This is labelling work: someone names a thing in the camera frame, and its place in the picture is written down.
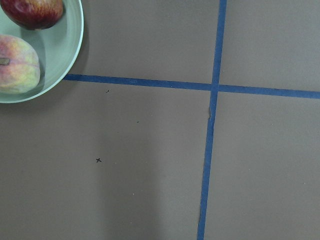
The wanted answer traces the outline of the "pink green peach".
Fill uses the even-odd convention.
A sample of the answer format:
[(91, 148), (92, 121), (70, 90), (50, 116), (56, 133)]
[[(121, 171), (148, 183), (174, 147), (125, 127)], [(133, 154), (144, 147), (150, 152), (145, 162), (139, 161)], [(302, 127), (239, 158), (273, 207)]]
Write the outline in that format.
[(25, 40), (0, 36), (0, 92), (24, 94), (34, 89), (41, 76), (39, 57)]

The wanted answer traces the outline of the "green plate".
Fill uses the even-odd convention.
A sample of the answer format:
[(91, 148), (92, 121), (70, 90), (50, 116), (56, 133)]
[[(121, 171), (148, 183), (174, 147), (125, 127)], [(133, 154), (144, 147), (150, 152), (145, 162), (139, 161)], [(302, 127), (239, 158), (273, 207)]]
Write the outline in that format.
[(0, 33), (19, 37), (37, 52), (40, 63), (40, 81), (22, 94), (0, 94), (2, 104), (12, 104), (37, 98), (55, 87), (74, 65), (84, 35), (84, 13), (80, 0), (64, 0), (63, 16), (51, 28), (27, 30), (18, 26), (0, 11)]

